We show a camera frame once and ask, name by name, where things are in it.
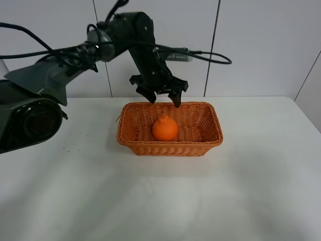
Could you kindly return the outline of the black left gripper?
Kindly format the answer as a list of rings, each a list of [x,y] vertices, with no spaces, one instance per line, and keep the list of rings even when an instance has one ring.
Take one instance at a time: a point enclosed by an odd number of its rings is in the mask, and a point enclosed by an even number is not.
[[[168,94],[174,106],[179,108],[182,91],[188,90],[188,82],[172,75],[155,47],[138,46],[129,52],[139,71],[139,75],[133,75],[129,80],[136,85],[136,92],[150,103],[155,103],[155,94]]]

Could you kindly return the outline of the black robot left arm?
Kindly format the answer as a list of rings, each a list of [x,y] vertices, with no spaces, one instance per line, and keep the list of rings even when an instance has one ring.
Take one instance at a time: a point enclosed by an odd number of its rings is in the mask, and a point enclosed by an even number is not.
[[[159,55],[152,19],[143,12],[117,14],[126,1],[117,1],[104,21],[89,24],[87,40],[78,46],[54,50],[46,46],[35,64],[7,73],[1,81],[1,152],[42,143],[60,128],[67,115],[66,86],[97,62],[110,62],[129,52],[139,75],[130,78],[136,92],[154,103],[167,94],[181,104],[188,83],[176,78]]]

